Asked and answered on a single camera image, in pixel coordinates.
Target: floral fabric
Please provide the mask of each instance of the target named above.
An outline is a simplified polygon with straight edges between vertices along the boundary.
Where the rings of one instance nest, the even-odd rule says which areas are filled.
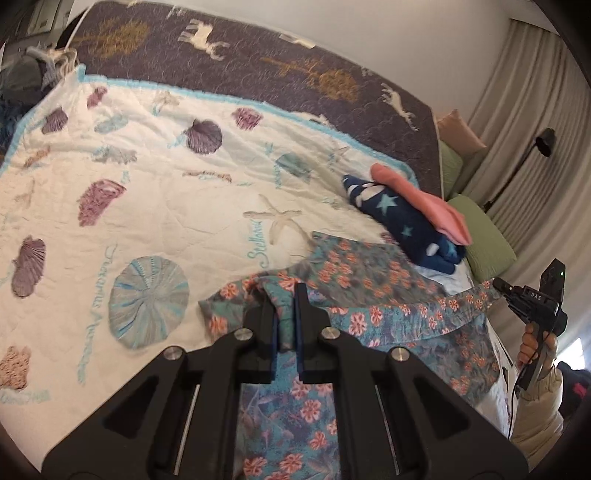
[[[500,296],[491,282],[446,297],[397,245],[313,238],[317,245],[306,260],[232,282],[200,302],[213,339],[239,328],[244,310],[265,293],[277,310],[281,346],[289,349],[294,285],[301,281],[333,326],[383,351],[406,346],[477,405],[499,377],[486,328],[485,312]],[[247,478],[340,478],[332,385],[304,385],[295,362],[294,352],[280,353],[271,385],[243,385],[236,448]]]

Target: beige sleeve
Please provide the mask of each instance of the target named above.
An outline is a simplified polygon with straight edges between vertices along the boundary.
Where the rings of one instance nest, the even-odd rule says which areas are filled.
[[[562,433],[562,373],[556,367],[538,380],[532,395],[522,392],[511,441],[527,458],[532,470],[552,449]]]

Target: scallop shell print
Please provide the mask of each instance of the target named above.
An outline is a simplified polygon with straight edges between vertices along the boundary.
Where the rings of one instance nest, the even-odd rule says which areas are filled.
[[[123,195],[125,187],[113,180],[102,179],[90,184],[78,200],[80,226],[95,225],[111,201]]]
[[[262,115],[252,108],[240,107],[232,113],[232,118],[240,130],[252,130],[262,120]]]
[[[41,133],[47,135],[53,132],[59,132],[68,123],[68,116],[61,106],[45,117],[45,125],[41,128]]]
[[[45,242],[29,235],[22,242],[18,258],[13,260],[15,270],[12,276],[12,292],[22,299],[35,290],[43,276],[45,266]]]
[[[88,98],[86,99],[86,107],[88,110],[97,106],[103,99],[104,95],[107,93],[106,87],[97,87],[95,91],[92,92]]]
[[[213,153],[222,145],[222,131],[211,120],[195,120],[183,133],[187,135],[187,146],[201,155]]]

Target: white deer print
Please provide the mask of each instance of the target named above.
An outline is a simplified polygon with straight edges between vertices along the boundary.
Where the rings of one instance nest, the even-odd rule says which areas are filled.
[[[193,47],[198,50],[202,50],[207,53],[212,60],[223,60],[225,57],[224,55],[216,55],[216,48],[217,47],[229,47],[230,44],[224,41],[215,41],[213,43],[209,43],[207,38],[209,34],[213,30],[212,25],[208,25],[207,23],[203,23],[200,20],[195,20],[194,18],[191,19],[189,25],[185,28],[185,30],[197,30],[195,33],[191,32],[182,32],[181,36],[178,38],[178,41],[184,41],[186,43],[190,43]]]
[[[404,118],[405,122],[408,123],[408,126],[414,132],[417,132],[418,128],[413,125],[413,121],[411,120],[411,118],[414,117],[414,113],[404,110],[402,107],[402,99],[400,98],[400,94],[395,90],[392,90],[392,87],[390,85],[386,85],[385,83],[382,84],[382,87],[384,87],[382,89],[382,101],[396,110],[396,113]]]

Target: curtain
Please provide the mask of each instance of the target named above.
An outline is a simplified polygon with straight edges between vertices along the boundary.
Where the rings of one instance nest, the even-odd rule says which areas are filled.
[[[488,215],[518,257],[503,274],[506,281],[537,288],[555,257],[566,265],[569,324],[560,346],[579,336],[589,346],[591,88],[561,38],[512,21],[469,124],[489,147],[484,158],[468,163],[457,187],[479,205],[494,197],[544,128],[556,131],[551,157],[534,149]],[[503,302],[491,310],[491,323],[516,354],[523,324]]]

